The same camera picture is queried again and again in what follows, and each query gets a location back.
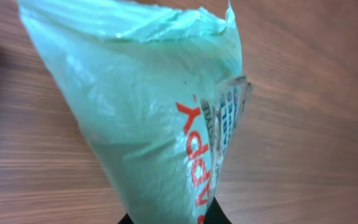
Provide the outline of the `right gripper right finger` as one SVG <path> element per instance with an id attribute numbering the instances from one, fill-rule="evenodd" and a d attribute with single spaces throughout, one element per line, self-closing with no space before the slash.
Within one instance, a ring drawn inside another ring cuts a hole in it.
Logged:
<path id="1" fill-rule="evenodd" d="M 216 198 L 213 199 L 206 212 L 204 224 L 232 224 L 223 212 Z"/>

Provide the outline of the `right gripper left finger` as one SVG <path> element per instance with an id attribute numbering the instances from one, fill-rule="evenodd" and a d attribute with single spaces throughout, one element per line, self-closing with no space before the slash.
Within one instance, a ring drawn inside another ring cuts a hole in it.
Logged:
<path id="1" fill-rule="evenodd" d="M 134 224 L 134 222 L 128 214 L 125 214 L 117 224 Z"/>

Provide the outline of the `mint green wipes packet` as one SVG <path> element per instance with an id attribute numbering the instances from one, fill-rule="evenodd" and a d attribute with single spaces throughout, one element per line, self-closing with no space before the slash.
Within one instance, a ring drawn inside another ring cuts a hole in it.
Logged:
<path id="1" fill-rule="evenodd" d="M 32 43 L 134 223 L 204 223 L 252 86 L 234 11 L 19 1 Z"/>

